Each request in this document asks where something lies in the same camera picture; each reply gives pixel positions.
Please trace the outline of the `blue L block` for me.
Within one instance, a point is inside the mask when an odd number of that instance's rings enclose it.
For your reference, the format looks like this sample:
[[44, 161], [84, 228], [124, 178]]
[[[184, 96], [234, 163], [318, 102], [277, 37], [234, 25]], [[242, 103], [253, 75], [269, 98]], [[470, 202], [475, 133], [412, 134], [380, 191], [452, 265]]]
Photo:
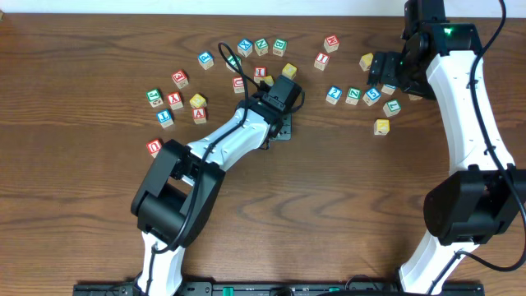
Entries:
[[391, 85], [388, 85], [388, 84], [384, 84], [381, 87], [381, 92], [385, 93], [387, 95], [392, 95], [395, 92], [395, 90], [396, 90], [395, 86], [391, 86]]

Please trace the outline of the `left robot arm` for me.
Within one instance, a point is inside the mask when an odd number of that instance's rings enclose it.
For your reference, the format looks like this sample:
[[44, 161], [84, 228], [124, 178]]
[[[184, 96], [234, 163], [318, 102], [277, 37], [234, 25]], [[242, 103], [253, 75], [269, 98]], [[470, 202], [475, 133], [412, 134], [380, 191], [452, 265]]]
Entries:
[[199, 141], [167, 141], [131, 203], [145, 243], [135, 295], [174, 295], [186, 248], [203, 230], [225, 174], [245, 154], [279, 135], [284, 118], [304, 102], [302, 87], [279, 76], [240, 101], [233, 117]]

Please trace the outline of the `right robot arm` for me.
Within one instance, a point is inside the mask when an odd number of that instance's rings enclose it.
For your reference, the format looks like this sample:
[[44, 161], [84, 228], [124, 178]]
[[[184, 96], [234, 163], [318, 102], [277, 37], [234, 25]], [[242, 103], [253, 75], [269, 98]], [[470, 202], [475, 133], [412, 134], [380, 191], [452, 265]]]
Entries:
[[438, 295], [464, 258], [525, 214], [525, 172], [499, 133], [483, 75], [487, 46], [470, 23], [453, 23], [441, 1], [404, 5], [403, 49], [375, 53], [368, 84], [435, 100], [450, 157], [448, 178], [425, 197], [426, 233], [398, 270], [401, 295]]

